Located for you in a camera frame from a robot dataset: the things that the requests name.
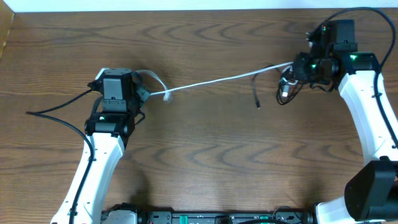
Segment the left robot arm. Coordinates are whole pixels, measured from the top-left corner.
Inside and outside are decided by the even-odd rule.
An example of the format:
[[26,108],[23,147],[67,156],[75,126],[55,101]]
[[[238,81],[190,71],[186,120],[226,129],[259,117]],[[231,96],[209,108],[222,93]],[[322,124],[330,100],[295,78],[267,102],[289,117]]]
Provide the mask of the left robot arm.
[[141,76],[103,68],[92,83],[101,96],[85,123],[83,154],[52,223],[100,223],[109,184],[144,104]]

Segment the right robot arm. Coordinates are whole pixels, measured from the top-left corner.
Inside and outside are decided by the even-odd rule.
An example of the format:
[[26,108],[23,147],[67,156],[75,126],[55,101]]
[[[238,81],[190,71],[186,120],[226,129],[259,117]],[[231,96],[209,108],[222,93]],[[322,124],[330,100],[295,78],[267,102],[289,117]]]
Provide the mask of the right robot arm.
[[315,207],[317,223],[364,223],[397,219],[397,118],[387,98],[381,64],[358,52],[354,21],[323,22],[308,36],[308,53],[297,55],[290,76],[338,90],[354,120],[364,167],[344,195]]

